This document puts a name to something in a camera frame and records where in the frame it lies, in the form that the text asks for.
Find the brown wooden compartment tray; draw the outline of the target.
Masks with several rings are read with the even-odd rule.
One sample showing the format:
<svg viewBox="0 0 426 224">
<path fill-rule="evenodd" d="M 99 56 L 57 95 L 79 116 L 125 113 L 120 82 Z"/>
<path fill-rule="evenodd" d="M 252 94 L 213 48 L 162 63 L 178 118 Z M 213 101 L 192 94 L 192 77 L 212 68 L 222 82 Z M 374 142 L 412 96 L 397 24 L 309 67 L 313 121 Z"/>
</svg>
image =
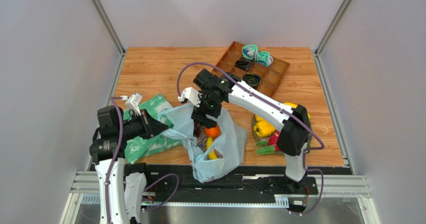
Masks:
<svg viewBox="0 0 426 224">
<path fill-rule="evenodd" d="M 243 58 L 243 46 L 244 44 L 234 41 L 217 62 L 216 66 L 241 79 L 247 73 L 258 75 L 260 82 L 256 89 L 264 95 L 273 98 L 290 67 L 290 63 L 274 57 L 274 61 L 269 67 L 262 66 L 257 62 L 245 65 L 244 67 L 238 66 L 237 61 Z"/>
</svg>

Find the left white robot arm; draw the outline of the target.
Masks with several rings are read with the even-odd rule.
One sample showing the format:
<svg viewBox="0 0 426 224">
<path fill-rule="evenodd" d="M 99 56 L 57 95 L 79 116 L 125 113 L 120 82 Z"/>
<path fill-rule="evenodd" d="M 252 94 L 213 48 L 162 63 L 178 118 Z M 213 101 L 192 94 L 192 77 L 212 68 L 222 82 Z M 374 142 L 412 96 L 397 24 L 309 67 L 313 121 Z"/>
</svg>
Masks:
<svg viewBox="0 0 426 224">
<path fill-rule="evenodd" d="M 145 163 L 126 164 L 127 141 L 136 137 L 152 139 L 169 127 L 154 119 L 145 109 L 139 116 L 123 120 L 121 108 L 98 110 L 96 129 L 89 153 L 97 173 L 100 196 L 100 223 L 139 223 L 143 190 L 147 185 Z"/>
</svg>

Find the speckled round plate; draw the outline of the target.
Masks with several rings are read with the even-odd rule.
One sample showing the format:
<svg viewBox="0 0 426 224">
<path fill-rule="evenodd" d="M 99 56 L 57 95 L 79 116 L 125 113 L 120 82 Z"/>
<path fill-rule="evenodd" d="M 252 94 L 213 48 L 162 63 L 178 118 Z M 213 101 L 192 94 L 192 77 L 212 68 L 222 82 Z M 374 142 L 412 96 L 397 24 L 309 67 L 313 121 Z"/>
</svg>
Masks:
<svg viewBox="0 0 426 224">
<path fill-rule="evenodd" d="M 255 115 L 252 120 L 252 129 L 253 136 L 257 140 L 257 144 L 255 145 L 256 154 L 277 154 L 284 156 L 284 153 L 277 146 L 277 140 L 280 132 L 271 124 L 258 115 Z"/>
</svg>

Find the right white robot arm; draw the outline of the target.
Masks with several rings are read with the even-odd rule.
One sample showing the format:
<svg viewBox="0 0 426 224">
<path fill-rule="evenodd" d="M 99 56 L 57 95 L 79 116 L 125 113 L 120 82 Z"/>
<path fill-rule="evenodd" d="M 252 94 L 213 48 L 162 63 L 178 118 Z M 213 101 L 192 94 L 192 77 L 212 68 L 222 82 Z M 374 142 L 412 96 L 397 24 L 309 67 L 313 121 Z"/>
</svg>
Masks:
<svg viewBox="0 0 426 224">
<path fill-rule="evenodd" d="M 292 191 L 305 187 L 307 171 L 304 151 L 312 137 L 307 109 L 302 105 L 291 107 L 258 92 L 236 76 L 218 77 L 202 69 L 193 83 L 199 90 L 192 91 L 190 102 L 194 105 L 191 118 L 204 127 L 216 127 L 222 103 L 243 107 L 271 124 L 280 134 L 277 147 L 286 159 L 285 177 Z"/>
</svg>

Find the yellow fake banana bunch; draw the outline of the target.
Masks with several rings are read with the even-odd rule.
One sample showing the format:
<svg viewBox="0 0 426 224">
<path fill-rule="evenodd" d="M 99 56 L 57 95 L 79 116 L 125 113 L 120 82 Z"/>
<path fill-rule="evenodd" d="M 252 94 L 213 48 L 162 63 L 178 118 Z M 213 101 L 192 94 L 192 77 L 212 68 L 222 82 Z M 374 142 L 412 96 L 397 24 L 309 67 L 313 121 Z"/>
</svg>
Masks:
<svg viewBox="0 0 426 224">
<path fill-rule="evenodd" d="M 298 104 L 294 104 L 291 102 L 283 102 L 283 104 L 291 106 L 292 108 L 296 108 L 298 106 Z M 311 119 L 311 115 L 309 113 L 307 113 L 307 115 L 308 115 L 308 118 Z"/>
</svg>

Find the pink fake dragon fruit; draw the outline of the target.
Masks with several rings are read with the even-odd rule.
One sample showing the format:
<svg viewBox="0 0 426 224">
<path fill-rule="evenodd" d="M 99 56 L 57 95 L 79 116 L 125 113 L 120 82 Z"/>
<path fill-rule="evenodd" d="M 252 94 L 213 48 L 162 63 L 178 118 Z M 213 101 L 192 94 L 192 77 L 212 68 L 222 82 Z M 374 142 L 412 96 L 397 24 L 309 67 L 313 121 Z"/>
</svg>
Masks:
<svg viewBox="0 0 426 224">
<path fill-rule="evenodd" d="M 265 140 L 259 141 L 256 144 L 256 154 L 283 154 L 283 152 L 277 146 L 279 135 L 280 132 L 275 131 L 270 137 L 266 138 Z"/>
</svg>

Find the translucent printed plastic bag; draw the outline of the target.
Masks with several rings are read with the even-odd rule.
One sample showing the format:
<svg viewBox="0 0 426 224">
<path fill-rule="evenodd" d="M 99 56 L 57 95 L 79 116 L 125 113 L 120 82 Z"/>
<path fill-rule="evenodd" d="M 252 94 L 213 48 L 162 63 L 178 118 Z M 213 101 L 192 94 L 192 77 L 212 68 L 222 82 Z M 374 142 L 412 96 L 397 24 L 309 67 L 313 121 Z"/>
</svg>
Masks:
<svg viewBox="0 0 426 224">
<path fill-rule="evenodd" d="M 157 119 L 168 119 L 172 127 L 162 135 L 179 140 L 187 151 L 194 179 L 201 183 L 220 179 L 242 164 L 247 131 L 234 124 L 229 112 L 222 108 L 214 120 L 219 125 L 220 135 L 209 137 L 201 127 L 200 137 L 193 133 L 195 123 L 191 119 L 193 104 L 185 104 L 162 111 Z"/>
</svg>

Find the teal white rolled sock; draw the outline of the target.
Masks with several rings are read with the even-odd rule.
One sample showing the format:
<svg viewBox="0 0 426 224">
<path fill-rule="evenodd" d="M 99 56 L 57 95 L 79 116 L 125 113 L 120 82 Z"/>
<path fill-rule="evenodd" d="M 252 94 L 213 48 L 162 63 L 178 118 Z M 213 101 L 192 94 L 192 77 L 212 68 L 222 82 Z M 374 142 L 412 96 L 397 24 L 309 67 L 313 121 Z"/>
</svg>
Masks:
<svg viewBox="0 0 426 224">
<path fill-rule="evenodd" d="M 250 44 L 242 47 L 242 57 L 251 61 L 255 61 L 258 54 L 258 47 L 256 45 Z"/>
<path fill-rule="evenodd" d="M 274 62 L 273 56 L 269 52 L 259 51 L 256 55 L 256 62 L 262 66 L 269 67 Z"/>
</svg>

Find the aluminium frame rail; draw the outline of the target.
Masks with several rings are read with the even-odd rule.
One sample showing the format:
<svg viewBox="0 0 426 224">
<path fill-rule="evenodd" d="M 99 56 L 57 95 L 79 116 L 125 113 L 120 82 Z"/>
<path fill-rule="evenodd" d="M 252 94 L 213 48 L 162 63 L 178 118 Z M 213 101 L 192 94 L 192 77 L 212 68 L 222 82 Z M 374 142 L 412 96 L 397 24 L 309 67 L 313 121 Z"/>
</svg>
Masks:
<svg viewBox="0 0 426 224">
<path fill-rule="evenodd" d="M 307 190 L 290 194 L 282 167 L 242 166 L 200 183 L 189 166 L 153 165 L 161 181 L 139 208 L 141 223 L 379 223 L 367 180 L 349 168 L 309 174 Z"/>
</svg>

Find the orange fake tangerine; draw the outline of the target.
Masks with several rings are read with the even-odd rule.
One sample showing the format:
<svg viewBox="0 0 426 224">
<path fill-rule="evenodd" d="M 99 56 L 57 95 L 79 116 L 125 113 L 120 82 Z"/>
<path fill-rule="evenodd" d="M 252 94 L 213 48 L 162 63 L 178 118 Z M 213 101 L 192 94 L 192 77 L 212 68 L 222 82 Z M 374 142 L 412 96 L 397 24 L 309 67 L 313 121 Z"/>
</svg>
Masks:
<svg viewBox="0 0 426 224">
<path fill-rule="evenodd" d="M 221 129 L 219 127 L 218 124 L 216 124 L 215 127 L 211 127 L 211 128 L 205 128 L 204 129 L 204 133 L 206 136 L 211 137 L 211 138 L 217 138 L 221 135 Z"/>
</svg>

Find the single yellow fake banana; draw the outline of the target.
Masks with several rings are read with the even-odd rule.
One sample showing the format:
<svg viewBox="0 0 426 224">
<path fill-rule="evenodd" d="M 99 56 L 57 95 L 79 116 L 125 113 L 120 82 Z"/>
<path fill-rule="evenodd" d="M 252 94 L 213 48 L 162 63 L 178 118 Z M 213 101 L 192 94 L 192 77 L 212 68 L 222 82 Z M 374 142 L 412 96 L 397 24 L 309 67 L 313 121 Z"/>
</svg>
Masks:
<svg viewBox="0 0 426 224">
<path fill-rule="evenodd" d="M 214 139 L 211 137 L 208 137 L 206 140 L 206 152 L 209 160 L 215 160 L 218 159 L 215 150 L 212 148 Z"/>
</svg>

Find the yellow fake lemon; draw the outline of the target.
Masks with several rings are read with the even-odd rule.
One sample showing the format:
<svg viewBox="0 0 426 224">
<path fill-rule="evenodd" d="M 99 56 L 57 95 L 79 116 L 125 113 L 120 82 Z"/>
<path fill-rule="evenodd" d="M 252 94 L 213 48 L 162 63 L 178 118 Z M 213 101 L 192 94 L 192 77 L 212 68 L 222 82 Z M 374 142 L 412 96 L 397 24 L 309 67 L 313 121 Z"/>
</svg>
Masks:
<svg viewBox="0 0 426 224">
<path fill-rule="evenodd" d="M 256 122 L 260 122 L 260 121 L 264 120 L 262 117 L 260 117 L 258 115 L 255 115 L 254 117 L 255 117 Z"/>
</svg>

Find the yellow fake bell pepper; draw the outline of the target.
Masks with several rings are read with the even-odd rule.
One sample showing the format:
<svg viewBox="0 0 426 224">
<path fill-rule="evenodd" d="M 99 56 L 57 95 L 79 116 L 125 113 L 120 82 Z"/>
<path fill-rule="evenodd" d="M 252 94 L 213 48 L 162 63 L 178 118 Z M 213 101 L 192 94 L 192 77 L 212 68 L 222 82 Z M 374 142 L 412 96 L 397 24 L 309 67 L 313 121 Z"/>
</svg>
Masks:
<svg viewBox="0 0 426 224">
<path fill-rule="evenodd" d="M 253 131 L 257 137 L 267 138 L 271 136 L 276 131 L 276 129 L 267 121 L 261 120 L 254 125 Z"/>
</svg>

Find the green white folded cloth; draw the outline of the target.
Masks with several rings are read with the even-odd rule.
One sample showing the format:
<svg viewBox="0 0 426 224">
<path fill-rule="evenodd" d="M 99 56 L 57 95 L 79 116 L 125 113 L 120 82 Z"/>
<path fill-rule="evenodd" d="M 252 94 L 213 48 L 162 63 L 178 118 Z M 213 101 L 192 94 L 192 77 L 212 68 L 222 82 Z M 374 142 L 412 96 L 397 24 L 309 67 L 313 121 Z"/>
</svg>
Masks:
<svg viewBox="0 0 426 224">
<path fill-rule="evenodd" d="M 145 110 L 147 120 L 157 120 L 159 114 L 171 109 L 172 105 L 162 94 L 157 94 L 141 102 L 138 107 L 141 111 Z M 124 155 L 129 164 L 134 164 L 142 157 L 158 154 L 179 145 L 181 145 L 179 140 L 171 139 L 162 134 L 152 135 L 148 132 L 133 139 L 129 138 Z"/>
</svg>

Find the black item in tray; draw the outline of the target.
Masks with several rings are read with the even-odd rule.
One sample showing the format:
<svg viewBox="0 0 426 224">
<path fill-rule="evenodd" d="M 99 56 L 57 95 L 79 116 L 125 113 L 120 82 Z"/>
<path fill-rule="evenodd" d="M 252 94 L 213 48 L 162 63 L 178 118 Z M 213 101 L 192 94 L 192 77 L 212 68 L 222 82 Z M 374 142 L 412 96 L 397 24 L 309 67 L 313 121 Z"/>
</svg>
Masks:
<svg viewBox="0 0 426 224">
<path fill-rule="evenodd" d="M 246 72 L 249 72 L 251 67 L 253 66 L 254 61 L 253 60 L 249 60 L 249 59 L 245 59 L 245 58 L 241 58 L 239 60 L 237 60 L 235 62 L 235 67 L 241 70 L 244 70 Z"/>
</svg>

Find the dark red fake grapes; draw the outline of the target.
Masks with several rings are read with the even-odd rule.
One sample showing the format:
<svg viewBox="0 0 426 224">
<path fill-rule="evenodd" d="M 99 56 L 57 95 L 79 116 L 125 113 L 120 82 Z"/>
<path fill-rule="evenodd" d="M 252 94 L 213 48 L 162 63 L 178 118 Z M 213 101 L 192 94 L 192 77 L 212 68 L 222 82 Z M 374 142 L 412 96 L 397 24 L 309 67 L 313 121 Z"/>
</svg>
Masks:
<svg viewBox="0 0 426 224">
<path fill-rule="evenodd" d="M 193 136 L 196 138 L 199 138 L 201 135 L 201 127 L 202 125 L 198 123 L 197 121 L 194 121 L 194 128 L 193 128 Z"/>
</svg>

